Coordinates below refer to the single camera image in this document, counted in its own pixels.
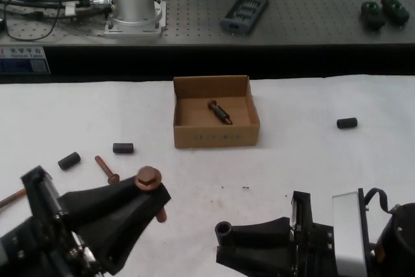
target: black rubber cylinder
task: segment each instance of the black rubber cylinder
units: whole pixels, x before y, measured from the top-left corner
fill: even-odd
[[[216,117],[218,117],[223,123],[225,122],[226,118],[229,118],[229,114],[225,112],[224,109],[220,106],[216,106],[213,109],[213,112],[215,113]]]
[[[66,156],[64,159],[58,161],[58,165],[62,170],[68,170],[70,167],[76,165],[80,162],[80,156],[77,152],[73,152],[69,156]]]
[[[132,154],[134,152],[133,143],[114,143],[112,145],[114,154]]]
[[[233,245],[233,230],[231,223],[218,223],[215,227],[215,233],[221,247]]]
[[[356,118],[345,118],[337,120],[337,128],[339,129],[349,129],[357,127]]]

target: white table surface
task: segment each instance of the white table surface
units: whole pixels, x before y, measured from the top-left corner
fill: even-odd
[[[258,146],[211,150],[174,148],[172,82],[1,85],[0,195],[19,190],[20,176],[37,165],[61,195],[105,186],[98,154],[121,178],[158,168],[172,197],[168,220],[150,224],[120,277],[241,277],[215,263],[215,225],[291,216],[294,190],[311,193],[314,221],[328,225],[331,197],[359,187],[383,188],[390,207],[415,202],[415,77],[251,83]],[[358,127],[339,130],[336,120],[347,117]],[[134,143],[136,153],[114,155],[119,141]],[[82,161],[63,172],[57,161],[73,151]],[[26,199],[0,211],[0,235],[29,215]],[[387,220],[376,196],[372,242]]]

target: black plastic part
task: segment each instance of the black plastic part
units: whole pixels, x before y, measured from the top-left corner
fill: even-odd
[[[378,30],[386,24],[379,5],[374,1],[362,3],[361,14],[364,24],[370,29]]]
[[[77,152],[73,152],[69,156],[66,156],[64,159],[58,161],[58,165],[62,170],[68,170],[69,168],[76,165],[80,162],[80,156]]]
[[[236,0],[225,18],[220,21],[220,27],[233,34],[248,34],[267,3],[268,0]]]
[[[357,127],[357,118],[345,118],[337,120],[337,128],[349,129]]]
[[[133,143],[114,143],[112,145],[114,154],[132,154],[134,152]]]
[[[415,276],[415,204],[400,206],[377,243],[382,277]]]
[[[381,0],[383,12],[397,25],[404,25],[409,20],[409,12],[398,0]]]
[[[163,184],[151,192],[137,188],[134,177],[119,184],[66,193],[69,229],[79,234],[102,268],[117,274],[143,230],[170,200]]]
[[[292,205],[293,228],[287,217],[250,226],[218,223],[217,263],[249,277],[338,277],[333,227],[313,222],[309,193],[295,191]]]
[[[0,276],[93,277],[119,272],[138,237],[170,200],[161,184],[142,191],[134,177],[117,185],[59,197],[51,177],[37,167],[22,176],[32,217],[0,238]],[[70,251],[77,233],[97,260],[91,265]]]
[[[286,276],[292,273],[289,246],[290,219],[256,225],[218,223],[216,262],[247,276]]]
[[[216,106],[213,109],[213,113],[215,113],[216,117],[218,117],[219,120],[222,121],[223,123],[225,122],[226,118],[229,118],[229,114],[225,112],[224,109],[221,108],[220,106]]]
[[[357,190],[359,196],[359,212],[361,215],[361,224],[362,224],[362,240],[363,240],[363,252],[364,258],[366,260],[366,269],[368,271],[368,276],[372,276],[373,265],[372,258],[370,257],[370,251],[372,250],[369,242],[369,231],[368,231],[368,219],[366,217],[366,197],[364,196],[363,189],[359,188]]]

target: metal bracket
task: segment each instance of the metal bracket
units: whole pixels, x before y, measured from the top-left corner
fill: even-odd
[[[76,15],[75,10],[77,8],[77,5],[79,4],[78,0],[65,1],[62,4],[65,6],[65,15],[66,16],[75,16]]]

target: small hole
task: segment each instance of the small hole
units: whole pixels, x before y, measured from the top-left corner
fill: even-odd
[[[226,235],[232,230],[232,225],[229,222],[220,222],[216,225],[216,233]]]

